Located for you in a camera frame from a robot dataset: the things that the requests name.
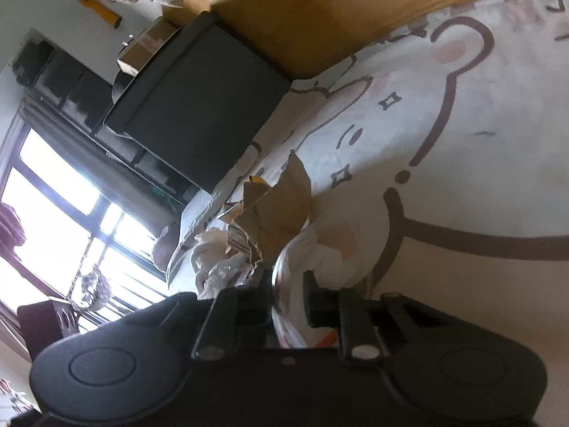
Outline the white tissue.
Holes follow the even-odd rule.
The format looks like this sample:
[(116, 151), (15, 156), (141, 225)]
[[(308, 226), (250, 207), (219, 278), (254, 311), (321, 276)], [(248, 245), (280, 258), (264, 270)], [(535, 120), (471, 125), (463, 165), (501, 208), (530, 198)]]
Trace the white tissue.
[(249, 254), (229, 245), (226, 230), (213, 227), (197, 234), (195, 240), (190, 261), (199, 300), (214, 299), (222, 290), (252, 280), (254, 268)]

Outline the white orange plastic bag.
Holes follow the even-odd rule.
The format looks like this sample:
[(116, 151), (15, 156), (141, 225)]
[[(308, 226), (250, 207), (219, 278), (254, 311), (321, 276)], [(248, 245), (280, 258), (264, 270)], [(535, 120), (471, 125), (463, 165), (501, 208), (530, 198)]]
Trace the white orange plastic bag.
[(336, 331), (309, 326), (303, 299), (303, 276), (312, 271), (320, 286), (356, 290), (372, 296), (372, 270), (386, 247), (386, 222), (371, 227), (350, 220), (306, 226), (281, 251), (272, 272), (275, 306), (272, 317), (279, 343), (284, 348), (336, 345)]

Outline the torn brown cardboard piece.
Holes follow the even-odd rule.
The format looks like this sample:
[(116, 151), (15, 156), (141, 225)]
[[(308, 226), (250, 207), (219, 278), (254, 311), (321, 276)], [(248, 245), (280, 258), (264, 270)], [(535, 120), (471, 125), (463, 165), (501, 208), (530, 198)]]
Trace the torn brown cardboard piece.
[(303, 228), (310, 213), (312, 182), (293, 152), (273, 186), (248, 181), (235, 215), (229, 215), (227, 247), (250, 262), (271, 265)]

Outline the yellow wrapper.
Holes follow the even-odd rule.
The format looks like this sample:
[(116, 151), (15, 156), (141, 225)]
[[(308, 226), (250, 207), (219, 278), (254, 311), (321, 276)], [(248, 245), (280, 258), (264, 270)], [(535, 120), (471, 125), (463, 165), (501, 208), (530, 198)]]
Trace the yellow wrapper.
[(252, 183), (262, 184), (264, 186), (268, 186), (268, 183), (263, 178), (261, 178), (260, 176), (257, 176), (257, 175), (250, 175), (249, 181)]

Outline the purple stuffed cushion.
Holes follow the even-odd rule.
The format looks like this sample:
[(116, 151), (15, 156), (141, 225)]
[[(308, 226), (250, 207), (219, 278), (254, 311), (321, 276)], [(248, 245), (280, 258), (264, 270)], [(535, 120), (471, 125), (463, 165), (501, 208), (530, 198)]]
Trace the purple stuffed cushion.
[(166, 272), (169, 261), (178, 243), (179, 225), (177, 223), (172, 223), (164, 227), (156, 239), (151, 252), (151, 260), (154, 266), (162, 273)]

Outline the black balcony railing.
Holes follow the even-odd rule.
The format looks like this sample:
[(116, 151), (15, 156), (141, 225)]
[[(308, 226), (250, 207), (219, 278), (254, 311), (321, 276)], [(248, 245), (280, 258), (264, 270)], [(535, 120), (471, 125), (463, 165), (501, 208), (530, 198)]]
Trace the black balcony railing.
[(1, 201), (24, 230), (17, 264), (44, 295), (68, 298), (84, 311), (81, 329), (166, 298), (165, 276), (150, 259), (154, 236), (82, 176), (52, 186), (18, 160), (6, 173)]

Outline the grey curtain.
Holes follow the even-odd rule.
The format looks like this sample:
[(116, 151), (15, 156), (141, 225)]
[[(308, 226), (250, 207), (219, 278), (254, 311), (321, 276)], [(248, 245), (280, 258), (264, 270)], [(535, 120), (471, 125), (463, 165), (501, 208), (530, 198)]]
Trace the grey curtain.
[(19, 114), (58, 155), (85, 176), (107, 200), (158, 235), (179, 221), (165, 197), (129, 167), (77, 130), (45, 101), (26, 93)]

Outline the grey storage box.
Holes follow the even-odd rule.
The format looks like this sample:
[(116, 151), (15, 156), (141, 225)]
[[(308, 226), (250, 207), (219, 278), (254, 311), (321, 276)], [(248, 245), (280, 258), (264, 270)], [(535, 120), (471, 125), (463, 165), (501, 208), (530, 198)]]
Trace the grey storage box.
[(105, 122), (212, 192), (290, 85), (274, 62), (202, 12), (134, 76)]

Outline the cartoon bear blanket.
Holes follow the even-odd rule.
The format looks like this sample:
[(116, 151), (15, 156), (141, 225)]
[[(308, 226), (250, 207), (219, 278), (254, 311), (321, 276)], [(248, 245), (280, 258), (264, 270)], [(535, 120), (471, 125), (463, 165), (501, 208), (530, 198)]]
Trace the cartoon bear blanket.
[(256, 172), (294, 151), (326, 286), (397, 290), (544, 359), (568, 422), (568, 0), (445, 10), (296, 83)]

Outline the cardboard box on top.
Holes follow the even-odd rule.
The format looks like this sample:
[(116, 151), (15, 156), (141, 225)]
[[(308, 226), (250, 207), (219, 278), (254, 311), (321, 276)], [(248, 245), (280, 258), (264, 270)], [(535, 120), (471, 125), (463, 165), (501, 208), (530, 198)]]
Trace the cardboard box on top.
[(145, 31), (124, 43), (117, 57), (119, 69), (125, 74), (136, 76), (177, 31), (179, 29), (171, 22), (159, 17)]

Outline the black shelf unit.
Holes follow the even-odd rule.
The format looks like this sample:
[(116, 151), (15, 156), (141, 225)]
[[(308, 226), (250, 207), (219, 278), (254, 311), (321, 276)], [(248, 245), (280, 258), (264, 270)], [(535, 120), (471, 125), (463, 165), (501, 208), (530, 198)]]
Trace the black shelf unit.
[(198, 187), (142, 146), (106, 125), (113, 106), (112, 86), (58, 46), (29, 39), (12, 61), (12, 71), (27, 93), (45, 101), (95, 144), (148, 181), (173, 207), (191, 201)]

